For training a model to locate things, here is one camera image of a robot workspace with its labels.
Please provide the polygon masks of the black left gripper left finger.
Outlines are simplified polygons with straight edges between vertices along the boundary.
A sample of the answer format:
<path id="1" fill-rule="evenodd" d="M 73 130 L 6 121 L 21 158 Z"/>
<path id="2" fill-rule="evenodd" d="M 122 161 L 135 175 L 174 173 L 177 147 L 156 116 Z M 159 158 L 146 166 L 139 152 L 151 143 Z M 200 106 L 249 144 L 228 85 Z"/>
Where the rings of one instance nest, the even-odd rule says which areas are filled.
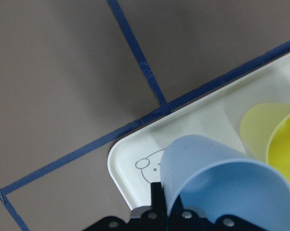
<path id="1" fill-rule="evenodd" d="M 161 183 L 151 183 L 151 205 L 133 209 L 130 219 L 125 222 L 115 216 L 107 216 L 89 227 L 86 231 L 165 231 L 167 211 Z"/>

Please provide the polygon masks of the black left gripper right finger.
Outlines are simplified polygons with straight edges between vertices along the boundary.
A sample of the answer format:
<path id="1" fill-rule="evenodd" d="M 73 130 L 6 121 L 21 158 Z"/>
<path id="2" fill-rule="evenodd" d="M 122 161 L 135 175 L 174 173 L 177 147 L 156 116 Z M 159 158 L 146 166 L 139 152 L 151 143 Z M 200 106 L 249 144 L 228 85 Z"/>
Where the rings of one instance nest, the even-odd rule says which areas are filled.
<path id="1" fill-rule="evenodd" d="M 183 206 L 181 197 L 175 200 L 168 216 L 169 231 L 263 231 L 264 229 L 235 215 L 222 215 L 209 221 L 201 209 Z"/>

